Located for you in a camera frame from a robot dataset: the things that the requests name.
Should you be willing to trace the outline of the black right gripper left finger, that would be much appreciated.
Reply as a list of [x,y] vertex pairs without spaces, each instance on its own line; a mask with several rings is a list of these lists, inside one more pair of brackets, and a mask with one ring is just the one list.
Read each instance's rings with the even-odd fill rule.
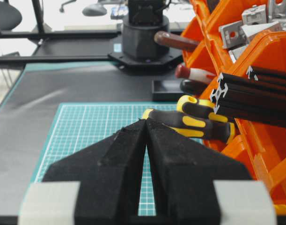
[[139,120],[49,166],[42,181],[79,181],[77,225],[124,225],[138,213],[146,148]]

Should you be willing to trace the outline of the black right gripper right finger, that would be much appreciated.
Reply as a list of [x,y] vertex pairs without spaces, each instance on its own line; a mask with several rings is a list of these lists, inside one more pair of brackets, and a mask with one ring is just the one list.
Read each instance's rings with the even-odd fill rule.
[[251,180],[248,169],[153,119],[146,126],[158,205],[175,225],[219,225],[214,180]]

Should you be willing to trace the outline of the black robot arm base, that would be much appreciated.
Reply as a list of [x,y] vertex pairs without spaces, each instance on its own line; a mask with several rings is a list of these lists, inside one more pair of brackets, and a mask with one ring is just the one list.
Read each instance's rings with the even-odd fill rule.
[[127,6],[121,35],[112,39],[113,50],[108,57],[130,68],[162,68],[180,62],[180,50],[159,45],[154,40],[157,32],[169,32],[169,19],[163,15],[169,3],[129,0]]

